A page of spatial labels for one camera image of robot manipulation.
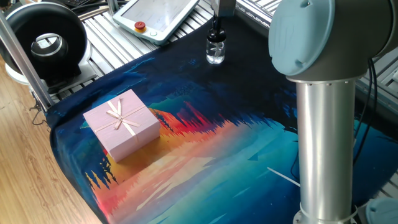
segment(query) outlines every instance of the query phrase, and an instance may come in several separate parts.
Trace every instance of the glass bottle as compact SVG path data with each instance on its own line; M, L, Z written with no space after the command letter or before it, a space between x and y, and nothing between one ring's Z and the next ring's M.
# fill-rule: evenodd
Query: glass bottle
M221 19L213 18L213 28L207 35L206 59L211 64L220 64L225 59L225 30L221 28Z

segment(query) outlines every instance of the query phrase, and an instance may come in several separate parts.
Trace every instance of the blue fabric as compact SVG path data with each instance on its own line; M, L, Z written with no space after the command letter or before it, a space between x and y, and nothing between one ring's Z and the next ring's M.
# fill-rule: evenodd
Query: blue fabric
M102 186L112 189L112 183L122 180L118 180L117 174L114 176L109 167L103 166L110 161L92 130L87 127L83 113L129 89L153 110L171 114L185 127L191 124L195 134L215 133L216 128L223 128L227 122L236 128L248 127L241 132L241 137L230 140L234 147L226 151L227 154L213 156L215 159L206 166L233 165L236 160L227 162L226 159L242 152L257 139L267 139L278 133L280 140L256 149L256 153L245 160L257 162L250 170L253 174L273 166L290 176L290 167L297 153L295 84L272 66L267 54L267 39L237 17L223 21L228 35L225 61L219 66L207 63L205 42L210 26L207 23L183 39L107 74L59 102L46 114L52 128L51 147L61 170L102 222L111 222L111 218L98 206L100 198L96 197L94 189ZM362 107L362 103L357 102L357 118ZM167 131L178 131L161 114L157 117ZM209 128L201 129L204 122L209 124ZM359 137L365 128L366 125L363 125ZM280 148L282 143L289 145ZM355 204L367 202L398 169L397 143L397 126L378 116L354 167ZM274 159L266 156L271 152L276 155ZM294 172L298 175L298 164L294 166ZM195 178L201 179L205 175L201 172ZM250 179L250 188L235 189L239 192L236 195L245 196L239 198L235 195L234 200L239 200L228 202L236 206L228 207L229 212L225 216L205 213L207 215L203 215L202 219L185 223L209 223L208 220L211 223L291 223L299 210L299 189L272 174L265 175L267 179ZM243 172L230 180L240 181L240 178L249 181L250 175ZM194 189L194 185L189 185L192 183L186 184L181 186L184 189L179 192L181 197ZM218 206L224 202L217 201L212 192L217 189L223 192L227 187L227 182L221 182L209 193L207 200L216 203L207 205L207 210L217 212L225 207ZM149 222L152 220L149 217L153 215L154 220L169 208L153 210L134 223L147 223L144 221L146 218ZM180 218L176 216L187 217L187 214L184 210L179 214L173 213L173 216ZM162 222L172 223L169 221L171 218Z

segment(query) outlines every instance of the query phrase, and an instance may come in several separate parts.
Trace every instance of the white ribbon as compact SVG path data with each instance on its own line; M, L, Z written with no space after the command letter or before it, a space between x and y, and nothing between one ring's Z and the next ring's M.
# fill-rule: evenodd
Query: white ribbon
M117 109L114 107L114 105L113 105L110 101L108 101L107 103L108 103L109 107L110 107L112 110L109 110L109 111L107 111L106 113L107 113L108 115L110 115L110 116L116 118L117 120L112 121L112 122L110 122L110 123L108 123L108 124L105 124L104 126L99 127L98 129L95 130L95 133L97 133L98 131L101 131L101 130L104 129L104 128L107 128L107 127L111 126L112 124L114 124L113 128L116 129L116 130L118 130L119 127L120 127L120 125L123 124L124 127L126 127L126 129L129 131L129 133L131 134L131 136L134 137L136 134L135 134L135 132L131 129L130 125L131 125L131 126L135 126L135 127L139 127L139 126L141 126L141 124L138 124L138 123L129 121L129 120L127 120L126 118L124 118L124 117L122 116L121 99L118 100L118 108L117 108ZM139 110L141 110L141 109L143 109L143 108L145 108L145 105L139 106L138 108L136 108L136 109L134 109L134 110L128 112L128 113L125 114L124 116L125 116L125 117L130 116L130 115L132 115L133 113L135 113L135 112L137 112L137 111L139 111Z

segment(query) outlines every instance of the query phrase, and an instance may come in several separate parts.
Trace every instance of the black cable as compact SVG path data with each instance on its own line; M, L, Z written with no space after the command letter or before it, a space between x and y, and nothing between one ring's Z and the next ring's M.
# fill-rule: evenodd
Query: black cable
M127 4L128 1L118 1L118 5L124 5ZM107 6L108 3L107 2L99 2L99 3L93 3L93 4L85 4L83 6L79 6L79 7L74 7L73 9L71 9L73 12L76 11L83 11L85 9L89 9L92 7L100 7L100 6Z
M296 175L293 174L293 167L294 167L294 165L296 164L296 162L297 162L298 159L299 159L299 151L297 151L296 159L294 160L293 165L292 165L292 167L290 168L290 174L292 174L292 176L293 176L296 180L299 180L299 178L296 177Z
M366 108L368 107L368 103L369 103L369 101L370 101L370 99L371 99L372 84L373 84L373 76L372 76L372 68L371 68L371 64L370 64L370 63L368 63L368 67L369 67L369 68L368 68L368 69L369 69L369 90L368 90L368 97L366 98L365 106L364 106L364 108L363 108L363 110L362 110L361 118L359 119L359 124L358 124L358 127L356 128L356 131L355 131L355 135L354 135L354 138L355 138L355 139L356 139L356 137L358 136L359 130L361 129L361 125L362 125L362 121L363 121L363 118L364 118L364 114L365 114Z
M368 136L368 132L369 132L369 130L371 128L371 125L372 125L372 122L373 122L373 118L374 118L374 115L376 114L376 109L377 109L377 76L376 76L376 69L374 68L374 64L373 64L373 60L372 59L369 59L369 64L370 64L370 67L371 67L371 70L372 70L371 73L372 73L373 82L374 82L374 85L373 85L374 86L374 105L373 105L371 118L369 120L368 126L366 127L365 133L364 133L364 135L362 137L361 145L359 146L358 152L355 155L354 165L355 165L356 161L358 160L360 153L362 152L363 146L365 144L366 137Z

